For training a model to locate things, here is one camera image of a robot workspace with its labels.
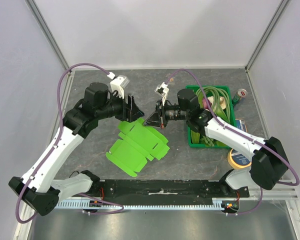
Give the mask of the green paper box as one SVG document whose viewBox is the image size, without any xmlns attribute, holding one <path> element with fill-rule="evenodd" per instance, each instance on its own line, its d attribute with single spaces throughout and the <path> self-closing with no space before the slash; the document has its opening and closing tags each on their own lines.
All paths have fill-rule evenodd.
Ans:
<svg viewBox="0 0 300 240">
<path fill-rule="evenodd" d="M 168 139 L 144 122 L 143 118 L 121 122 L 119 139 L 106 153 L 109 161 L 131 177 L 137 177 L 149 161 L 161 160 L 170 149 Z"/>
</svg>

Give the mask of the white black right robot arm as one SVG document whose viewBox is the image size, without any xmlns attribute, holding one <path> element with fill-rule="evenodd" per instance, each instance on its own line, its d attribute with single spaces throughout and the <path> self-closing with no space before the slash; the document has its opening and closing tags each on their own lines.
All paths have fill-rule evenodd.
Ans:
<svg viewBox="0 0 300 240">
<path fill-rule="evenodd" d="M 144 122 L 144 126 L 163 129 L 168 121 L 184 120 L 195 133 L 226 144 L 250 161 L 250 167 L 235 169 L 225 175 L 225 181 L 219 184 L 223 196 L 230 197 L 248 185 L 272 190 L 288 170 L 286 153 L 277 138 L 256 137 L 227 124 L 220 117 L 214 117 L 212 112 L 201 107 L 191 89 L 181 89 L 177 93 L 178 103 L 174 105 L 166 100 L 169 92 L 167 87 L 159 87 L 155 92 L 162 99 L 157 101 L 155 111 Z"/>
</svg>

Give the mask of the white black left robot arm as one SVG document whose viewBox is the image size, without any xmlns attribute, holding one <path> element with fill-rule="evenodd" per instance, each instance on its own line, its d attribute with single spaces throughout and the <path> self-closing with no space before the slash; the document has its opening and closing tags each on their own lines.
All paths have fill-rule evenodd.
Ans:
<svg viewBox="0 0 300 240">
<path fill-rule="evenodd" d="M 96 196 L 100 179 L 89 170 L 64 180 L 55 179 L 57 172 L 74 149 L 98 127 L 100 120 L 114 117 L 131 123 L 144 115 L 133 95 L 128 94 L 124 99 L 118 91 L 109 91 L 104 83 L 91 83 L 84 97 L 65 114 L 54 140 L 39 160 L 22 177 L 12 177 L 9 187 L 18 195 L 18 201 L 24 201 L 41 216 L 74 195 Z"/>
</svg>

